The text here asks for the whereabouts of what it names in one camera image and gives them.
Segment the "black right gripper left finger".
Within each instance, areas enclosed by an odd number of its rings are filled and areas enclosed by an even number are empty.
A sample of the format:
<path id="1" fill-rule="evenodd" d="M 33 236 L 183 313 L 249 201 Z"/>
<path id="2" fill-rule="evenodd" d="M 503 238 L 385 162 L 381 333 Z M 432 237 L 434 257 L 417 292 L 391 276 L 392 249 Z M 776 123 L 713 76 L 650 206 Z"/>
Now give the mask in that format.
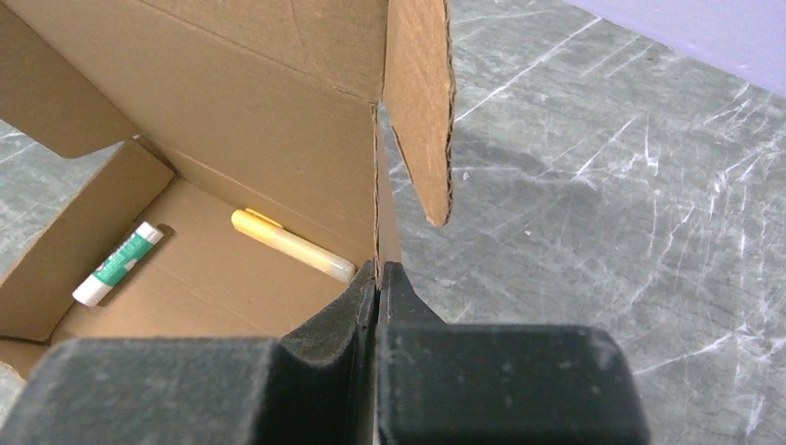
<path id="1" fill-rule="evenodd" d="M 84 338 L 51 350 L 5 444 L 369 444 L 375 266 L 276 337 Z"/>

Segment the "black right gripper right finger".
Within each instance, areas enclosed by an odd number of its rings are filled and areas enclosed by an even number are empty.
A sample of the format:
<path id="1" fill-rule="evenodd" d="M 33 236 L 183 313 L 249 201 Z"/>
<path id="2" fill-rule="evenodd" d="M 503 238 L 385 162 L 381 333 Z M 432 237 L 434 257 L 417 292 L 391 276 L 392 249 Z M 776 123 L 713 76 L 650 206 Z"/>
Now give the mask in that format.
<path id="1" fill-rule="evenodd" d="M 379 290 L 377 430 L 385 444 L 647 444 L 633 375 L 605 331 L 448 324 L 388 263 Z"/>

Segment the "yellow highlighter marker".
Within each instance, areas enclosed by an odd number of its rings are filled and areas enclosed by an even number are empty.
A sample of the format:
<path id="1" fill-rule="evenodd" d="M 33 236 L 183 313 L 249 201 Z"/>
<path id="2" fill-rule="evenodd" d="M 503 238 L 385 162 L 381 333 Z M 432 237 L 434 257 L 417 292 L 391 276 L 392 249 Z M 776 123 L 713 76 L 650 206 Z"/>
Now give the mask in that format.
<path id="1" fill-rule="evenodd" d="M 289 232 L 254 210 L 235 210 L 231 215 L 231 223 L 237 232 L 337 281 L 348 284 L 356 273 L 356 267 L 351 261 Z"/>

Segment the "brown cardboard box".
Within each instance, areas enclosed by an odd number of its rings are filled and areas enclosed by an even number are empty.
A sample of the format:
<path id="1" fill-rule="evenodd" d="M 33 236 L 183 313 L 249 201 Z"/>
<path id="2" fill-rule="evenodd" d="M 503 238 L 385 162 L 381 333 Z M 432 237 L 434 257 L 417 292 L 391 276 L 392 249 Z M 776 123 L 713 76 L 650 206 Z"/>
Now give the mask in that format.
<path id="1" fill-rule="evenodd" d="M 75 337 L 279 337 L 337 280 L 238 233 L 251 209 L 355 265 L 400 257 L 377 114 L 448 221 L 443 1 L 5 1 L 1 117 L 65 159 L 116 153 L 1 284 L 1 363 Z M 163 238 L 101 302 L 73 290 L 142 222 Z"/>

